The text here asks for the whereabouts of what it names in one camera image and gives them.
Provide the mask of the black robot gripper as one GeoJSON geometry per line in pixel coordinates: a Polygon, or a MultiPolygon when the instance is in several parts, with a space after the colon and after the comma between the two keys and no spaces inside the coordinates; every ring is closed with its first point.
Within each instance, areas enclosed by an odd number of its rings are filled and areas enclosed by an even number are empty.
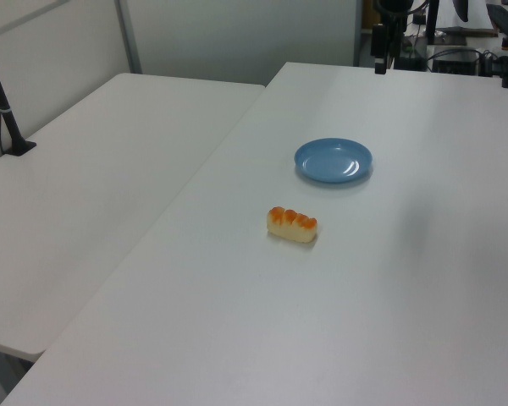
{"type": "MultiPolygon", "coordinates": [[[[373,8],[381,20],[389,22],[388,67],[392,67],[400,56],[401,43],[406,31],[406,16],[411,9],[411,0],[373,0],[373,8]]],[[[375,74],[387,70],[387,26],[376,24],[372,30],[371,56],[374,58],[375,74]]]]}

